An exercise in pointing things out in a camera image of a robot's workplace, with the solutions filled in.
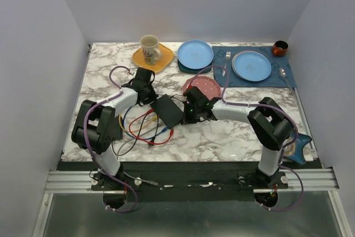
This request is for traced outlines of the dark grey network switch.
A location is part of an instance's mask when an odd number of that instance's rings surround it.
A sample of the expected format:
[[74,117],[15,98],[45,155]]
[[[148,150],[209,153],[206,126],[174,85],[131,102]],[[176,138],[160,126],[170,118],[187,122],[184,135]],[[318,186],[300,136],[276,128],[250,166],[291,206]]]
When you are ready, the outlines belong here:
[[166,94],[156,99],[150,106],[168,129],[177,126],[183,119],[183,111]]

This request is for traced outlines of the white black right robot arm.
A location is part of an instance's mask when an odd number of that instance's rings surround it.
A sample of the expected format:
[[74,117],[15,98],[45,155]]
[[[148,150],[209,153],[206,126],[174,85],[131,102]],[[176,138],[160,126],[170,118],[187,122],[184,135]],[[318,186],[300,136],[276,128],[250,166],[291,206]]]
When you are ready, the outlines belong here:
[[285,141],[291,133],[297,133],[297,126],[281,107],[269,97],[256,104],[231,103],[223,98],[211,100],[195,86],[184,93],[184,124],[205,120],[230,120],[248,123],[252,126],[262,144],[261,159],[255,172],[256,184],[268,188],[275,182],[285,148]]

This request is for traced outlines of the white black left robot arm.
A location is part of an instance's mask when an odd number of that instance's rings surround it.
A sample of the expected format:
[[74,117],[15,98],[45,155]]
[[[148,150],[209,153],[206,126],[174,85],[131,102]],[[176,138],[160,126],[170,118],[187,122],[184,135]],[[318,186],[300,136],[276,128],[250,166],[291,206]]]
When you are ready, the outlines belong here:
[[158,96],[153,88],[154,79],[154,71],[139,67],[129,82],[118,86],[117,94],[97,102],[84,100],[79,108],[72,142],[88,151],[111,190],[119,189],[123,183],[123,167],[110,148],[119,130],[117,116],[137,104],[155,101]]

